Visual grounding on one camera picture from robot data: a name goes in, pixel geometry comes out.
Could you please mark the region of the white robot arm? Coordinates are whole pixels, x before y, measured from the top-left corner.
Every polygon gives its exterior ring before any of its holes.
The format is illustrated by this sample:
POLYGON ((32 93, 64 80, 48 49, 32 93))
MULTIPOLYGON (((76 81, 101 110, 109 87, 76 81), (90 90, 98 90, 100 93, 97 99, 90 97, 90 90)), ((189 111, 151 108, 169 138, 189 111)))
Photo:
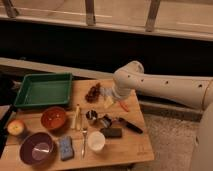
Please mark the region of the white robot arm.
POLYGON ((213 77, 150 75, 131 61, 113 74, 114 84, 102 88, 114 101, 126 99, 132 90, 203 110, 189 171, 213 171, 213 77))

